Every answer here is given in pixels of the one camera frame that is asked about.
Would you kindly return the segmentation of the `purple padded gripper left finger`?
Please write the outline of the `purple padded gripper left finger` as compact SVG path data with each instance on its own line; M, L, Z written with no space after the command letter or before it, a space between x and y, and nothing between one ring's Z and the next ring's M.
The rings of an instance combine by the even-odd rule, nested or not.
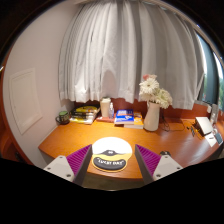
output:
M92 146L85 146L68 156L59 155L44 170L81 186L92 157Z

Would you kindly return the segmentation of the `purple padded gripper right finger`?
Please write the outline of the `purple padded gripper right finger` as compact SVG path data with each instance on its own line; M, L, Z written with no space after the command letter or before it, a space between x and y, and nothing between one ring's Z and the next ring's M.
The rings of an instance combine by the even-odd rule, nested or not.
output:
M135 157L145 185L182 169L168 151L156 154L143 146L135 145Z

